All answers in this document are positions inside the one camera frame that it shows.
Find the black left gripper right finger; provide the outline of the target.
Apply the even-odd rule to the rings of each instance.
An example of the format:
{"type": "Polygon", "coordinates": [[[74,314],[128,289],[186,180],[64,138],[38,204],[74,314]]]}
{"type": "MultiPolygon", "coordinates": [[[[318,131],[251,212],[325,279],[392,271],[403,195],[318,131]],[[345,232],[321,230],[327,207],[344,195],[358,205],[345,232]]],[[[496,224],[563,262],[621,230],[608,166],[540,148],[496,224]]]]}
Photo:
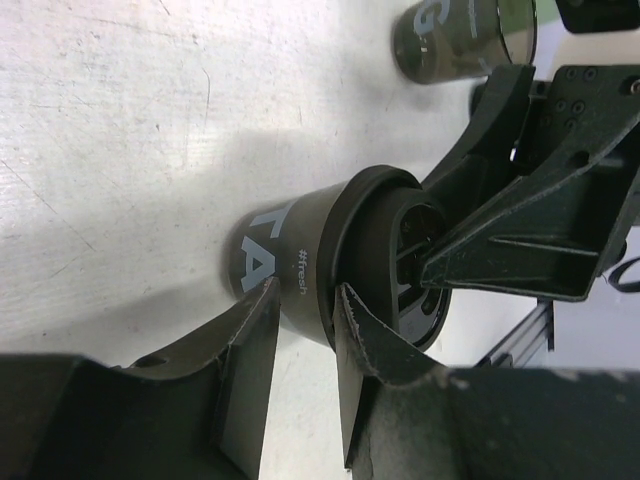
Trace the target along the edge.
{"type": "Polygon", "coordinates": [[[335,291],[343,455],[356,479],[635,479],[639,375],[450,368],[335,291]]]}

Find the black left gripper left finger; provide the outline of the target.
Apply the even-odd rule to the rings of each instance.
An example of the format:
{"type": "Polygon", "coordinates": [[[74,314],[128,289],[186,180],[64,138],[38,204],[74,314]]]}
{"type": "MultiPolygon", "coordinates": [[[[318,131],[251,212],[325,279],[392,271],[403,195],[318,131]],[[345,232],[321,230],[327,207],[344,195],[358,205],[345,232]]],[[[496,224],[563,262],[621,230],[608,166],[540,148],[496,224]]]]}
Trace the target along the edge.
{"type": "Polygon", "coordinates": [[[129,367],[1,358],[5,479],[255,479],[280,319],[268,279],[129,367]]]}

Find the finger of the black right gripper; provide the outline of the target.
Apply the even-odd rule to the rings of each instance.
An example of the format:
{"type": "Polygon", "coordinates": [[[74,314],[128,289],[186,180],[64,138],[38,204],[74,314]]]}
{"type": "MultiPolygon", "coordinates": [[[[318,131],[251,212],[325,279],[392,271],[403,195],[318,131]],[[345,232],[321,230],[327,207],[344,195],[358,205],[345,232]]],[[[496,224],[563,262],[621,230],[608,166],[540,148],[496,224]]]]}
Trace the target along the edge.
{"type": "Polygon", "coordinates": [[[582,301],[638,214],[638,155],[555,153],[438,242],[420,283],[582,301]]]}
{"type": "Polygon", "coordinates": [[[534,72],[532,66],[496,68],[467,128],[423,180],[445,219],[466,218],[510,182],[509,155],[522,130],[534,72]]]}

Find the black paper coffee cup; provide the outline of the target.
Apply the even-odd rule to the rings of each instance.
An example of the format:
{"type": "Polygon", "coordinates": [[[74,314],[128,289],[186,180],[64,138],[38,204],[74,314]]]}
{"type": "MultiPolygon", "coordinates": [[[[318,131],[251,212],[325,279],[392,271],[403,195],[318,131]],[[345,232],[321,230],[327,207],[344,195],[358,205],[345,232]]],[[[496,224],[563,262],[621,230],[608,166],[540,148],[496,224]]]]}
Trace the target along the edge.
{"type": "Polygon", "coordinates": [[[280,284],[280,308],[301,336],[335,347],[332,322],[338,258],[346,232],[339,183],[262,206],[228,237],[229,286],[237,297],[264,280],[280,284]]]}

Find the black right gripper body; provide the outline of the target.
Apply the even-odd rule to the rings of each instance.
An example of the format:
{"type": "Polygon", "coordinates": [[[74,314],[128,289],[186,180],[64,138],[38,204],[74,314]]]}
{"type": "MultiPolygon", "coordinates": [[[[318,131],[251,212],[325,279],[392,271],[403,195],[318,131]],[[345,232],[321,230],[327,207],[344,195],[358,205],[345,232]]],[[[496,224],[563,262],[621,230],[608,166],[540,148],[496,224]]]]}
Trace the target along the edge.
{"type": "Polygon", "coordinates": [[[532,102],[519,140],[522,172],[638,163],[639,66],[560,68],[542,98],[532,102]]]}

